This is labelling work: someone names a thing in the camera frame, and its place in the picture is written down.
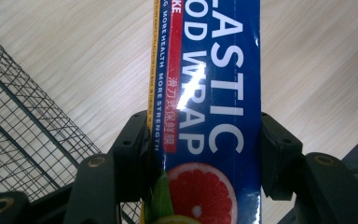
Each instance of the metal wire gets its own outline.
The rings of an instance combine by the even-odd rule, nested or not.
[[[0,46],[0,192],[31,201],[75,180],[76,167],[101,151]],[[123,203],[138,223],[139,203]]]

